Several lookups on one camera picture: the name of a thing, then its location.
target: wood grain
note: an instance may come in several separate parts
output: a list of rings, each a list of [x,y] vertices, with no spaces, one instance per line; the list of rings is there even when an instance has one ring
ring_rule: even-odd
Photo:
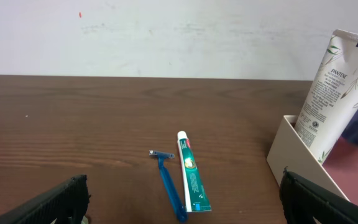
[[[177,222],[148,150],[193,147],[213,211],[188,223],[285,223],[265,160],[311,82],[0,76],[0,214],[88,175],[93,223]],[[183,200],[178,158],[167,161]]]

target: white cap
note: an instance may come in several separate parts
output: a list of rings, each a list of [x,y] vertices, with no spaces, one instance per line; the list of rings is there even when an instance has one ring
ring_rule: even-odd
[[[179,139],[184,139],[184,138],[187,138],[186,132],[184,132],[184,131],[179,131],[179,132],[178,132],[178,140],[179,140]]]

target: blue razor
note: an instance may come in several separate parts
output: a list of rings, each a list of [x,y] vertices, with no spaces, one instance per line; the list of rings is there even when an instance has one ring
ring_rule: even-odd
[[[162,182],[164,183],[165,189],[167,190],[169,200],[171,201],[173,211],[175,212],[177,218],[181,222],[187,221],[187,213],[185,208],[183,207],[178,192],[173,184],[171,179],[171,175],[169,174],[167,168],[164,166],[164,160],[166,158],[173,159],[175,158],[174,154],[166,153],[166,152],[158,152],[150,150],[150,156],[155,156],[158,159],[158,168],[160,169],[160,174],[162,178]]]

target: white wall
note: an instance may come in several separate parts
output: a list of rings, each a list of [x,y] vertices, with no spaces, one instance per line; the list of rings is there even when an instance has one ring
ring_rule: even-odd
[[[0,74],[312,80],[334,29],[358,1],[0,0]]]

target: green toothpaste tube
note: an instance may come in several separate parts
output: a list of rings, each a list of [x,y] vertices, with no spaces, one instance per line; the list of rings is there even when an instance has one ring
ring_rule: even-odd
[[[183,185],[185,187],[186,211],[211,211],[211,205],[205,194],[196,161],[191,151],[190,141],[184,131],[178,133],[178,147],[183,174]]]

